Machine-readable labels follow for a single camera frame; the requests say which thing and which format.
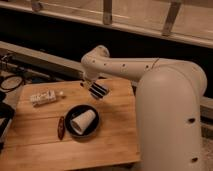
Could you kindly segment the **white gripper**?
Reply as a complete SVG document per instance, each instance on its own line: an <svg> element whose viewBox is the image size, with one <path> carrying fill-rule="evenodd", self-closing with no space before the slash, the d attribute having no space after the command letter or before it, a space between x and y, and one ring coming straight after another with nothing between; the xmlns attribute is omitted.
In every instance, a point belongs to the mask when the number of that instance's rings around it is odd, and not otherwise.
<svg viewBox="0 0 213 171"><path fill-rule="evenodd" d="M106 94L109 93L109 89L108 89L107 87L105 87L105 86L103 86L103 85L99 85L99 84L97 84L97 83L94 83L93 80L89 80L89 79L87 79L87 78L83 78L82 81L81 81L81 83L80 83L80 85L81 85L83 88L89 90L89 91L90 91L90 94L91 94L95 99L102 99L103 96L104 96L104 92L103 92L103 91L105 91ZM91 88L93 85L95 85L96 87L98 87L98 88L101 89L101 90Z"/></svg>

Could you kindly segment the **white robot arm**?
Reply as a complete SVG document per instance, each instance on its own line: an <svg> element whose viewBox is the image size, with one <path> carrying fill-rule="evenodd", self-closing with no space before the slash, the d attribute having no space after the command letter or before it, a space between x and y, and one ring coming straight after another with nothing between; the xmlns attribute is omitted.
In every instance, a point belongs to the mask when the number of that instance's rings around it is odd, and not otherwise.
<svg viewBox="0 0 213 171"><path fill-rule="evenodd" d="M137 84L138 171L204 171L200 101L207 77L199 65L165 58L112 58L102 45L86 53L81 64L86 88L102 73Z"/></svg>

